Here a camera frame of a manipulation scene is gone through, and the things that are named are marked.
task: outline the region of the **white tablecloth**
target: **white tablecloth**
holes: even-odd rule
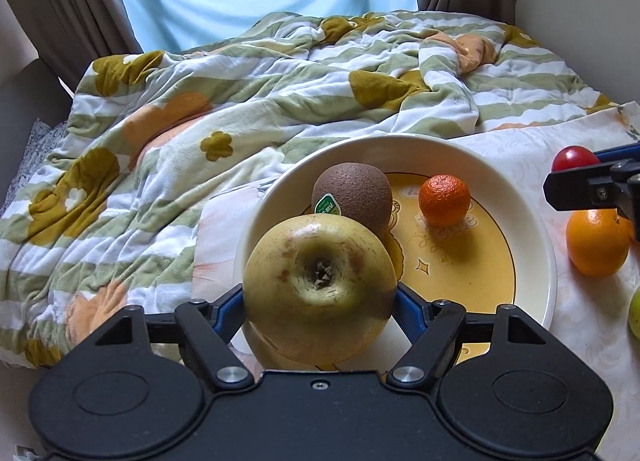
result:
[[[627,309],[640,282],[640,245],[608,279],[587,279],[570,265],[564,242],[569,213],[556,212],[542,184],[556,153],[570,144],[593,151],[636,142],[640,106],[627,104],[567,123],[476,134],[456,142],[484,156],[513,180],[545,221],[558,263],[558,302],[551,332],[594,369],[614,395],[613,421],[598,453],[607,461],[640,461],[640,341],[630,333]],[[257,181],[207,204],[198,228],[193,296],[214,300],[232,287],[242,228],[267,188]],[[255,368],[252,358],[239,355]]]

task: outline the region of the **plate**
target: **plate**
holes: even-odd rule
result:
[[[480,155],[452,141],[414,134],[365,136],[332,144],[304,158],[281,176],[260,202],[242,232],[234,281],[258,240],[274,225],[308,210],[318,176],[344,162],[367,163],[385,172],[394,209],[382,241],[397,277],[426,300],[447,298],[473,313],[493,313],[500,303],[515,303],[546,329],[556,304],[556,262],[540,216],[516,186]],[[434,229],[417,206],[420,185],[435,174],[464,180],[472,195],[465,220]],[[265,368],[386,372],[410,343],[393,319],[382,335],[358,356],[336,365],[303,365],[278,355],[242,328],[233,344],[247,346]],[[484,353],[488,345],[464,345],[461,360]]]

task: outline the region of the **floral blanket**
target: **floral blanket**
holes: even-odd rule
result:
[[[185,54],[96,60],[0,219],[0,360],[50,365],[119,308],[192,293],[202,208],[352,136],[458,137],[609,105],[516,27],[440,12],[268,15]]]

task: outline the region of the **green fruit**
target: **green fruit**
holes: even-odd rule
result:
[[[396,273],[380,240],[359,222],[310,214],[262,236],[242,291],[247,319],[265,344],[289,360],[335,364],[382,333]]]
[[[322,172],[314,185],[311,202],[315,212],[328,212],[337,203],[339,210],[330,213],[353,219],[376,235],[382,235],[387,228],[393,208],[391,185],[385,174],[363,163],[340,163]]]
[[[629,304],[629,327],[634,336],[640,340],[640,288],[636,290]]]

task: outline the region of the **plate rim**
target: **plate rim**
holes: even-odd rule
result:
[[[433,142],[435,144],[438,145],[442,145],[442,146],[448,146],[451,148],[455,148],[456,151],[462,152],[463,154],[467,154],[469,155],[471,158],[476,159],[481,161],[484,165],[486,165],[487,167],[491,168],[495,174],[497,174],[498,176],[500,176],[500,178],[504,181],[504,183],[506,185],[508,185],[508,187],[512,190],[512,193],[515,194],[519,200],[521,201],[522,205],[527,209],[527,211],[529,212],[529,216],[531,218],[531,220],[534,222],[536,229],[538,230],[538,233],[540,234],[540,237],[542,237],[542,241],[543,241],[543,246],[545,248],[545,254],[546,254],[546,258],[548,261],[548,265],[549,265],[549,278],[548,278],[548,293],[547,293],[547,297],[546,297],[546,307],[545,307],[545,312],[543,315],[543,319],[542,322],[540,322],[540,324],[542,325],[543,328],[545,328],[546,330],[548,330],[551,326],[551,322],[553,320],[554,317],[554,313],[555,313],[555,309],[556,309],[556,301],[558,298],[558,267],[556,264],[556,254],[554,251],[554,246],[553,243],[551,241],[551,237],[549,236],[549,232],[546,229],[546,225],[544,223],[544,221],[542,220],[542,218],[540,217],[539,213],[537,213],[534,210],[533,204],[532,202],[527,199],[526,197],[524,197],[519,190],[517,190],[510,179],[508,179],[507,176],[505,176],[505,174],[502,173],[501,170],[499,170],[498,168],[496,168],[494,165],[492,165],[492,163],[490,161],[488,161],[487,159],[484,158],[484,156],[482,156],[481,154],[478,154],[478,152],[471,150],[469,148],[466,148],[465,146],[456,143],[454,140],[447,140],[447,139],[440,139],[434,136],[427,136],[426,134],[407,134],[407,133],[388,133],[388,134],[366,134],[363,136],[356,136],[356,137],[348,137],[342,141],[336,141],[332,144],[327,145],[326,147],[322,147],[319,150],[316,150],[315,152],[312,152],[311,154],[307,155],[306,157],[302,158],[300,161],[298,161],[297,163],[295,163],[292,167],[290,167],[288,170],[286,170],[280,177],[278,177],[278,179],[276,179],[276,181],[274,181],[274,183],[269,187],[269,189],[267,190],[267,192],[265,193],[265,195],[258,201],[257,206],[251,216],[251,218],[244,224],[244,227],[241,230],[240,233],[240,237],[238,239],[238,245],[236,246],[236,253],[234,256],[234,267],[233,267],[233,279],[234,279],[234,284],[239,284],[240,282],[242,282],[242,274],[244,272],[244,264],[242,265],[242,267],[240,266],[240,262],[238,258],[240,258],[241,255],[244,255],[244,250],[246,249],[247,245],[248,245],[248,238],[249,235],[251,234],[251,230],[252,230],[252,226],[254,225],[254,221],[257,220],[257,218],[260,216],[261,211],[263,206],[265,206],[265,201],[269,198],[270,195],[273,195],[273,192],[275,192],[277,189],[276,187],[279,186],[279,184],[281,182],[284,182],[287,180],[287,178],[289,177],[289,175],[293,174],[295,171],[299,170],[301,167],[303,167],[308,161],[311,161],[313,159],[316,159],[318,157],[318,155],[324,153],[324,152],[329,152],[330,150],[333,150],[336,147],[340,147],[346,144],[353,144],[355,141],[360,141],[363,139],[383,139],[383,138],[394,138],[394,139],[421,139],[421,140],[426,140],[426,141],[430,141]]]

